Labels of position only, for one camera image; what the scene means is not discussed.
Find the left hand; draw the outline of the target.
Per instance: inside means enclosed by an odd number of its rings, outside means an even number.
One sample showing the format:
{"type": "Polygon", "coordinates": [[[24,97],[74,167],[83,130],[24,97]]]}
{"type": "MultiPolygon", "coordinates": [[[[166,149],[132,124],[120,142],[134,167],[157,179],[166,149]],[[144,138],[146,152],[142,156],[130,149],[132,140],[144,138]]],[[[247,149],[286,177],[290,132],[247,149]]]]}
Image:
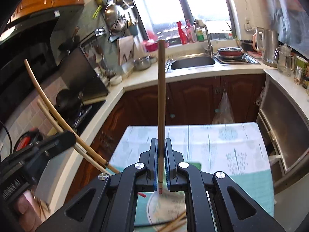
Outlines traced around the left hand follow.
{"type": "Polygon", "coordinates": [[[17,199],[14,209],[18,213],[18,223],[24,231],[36,231],[47,219],[41,200],[36,198],[31,190],[26,190],[17,199]]]}

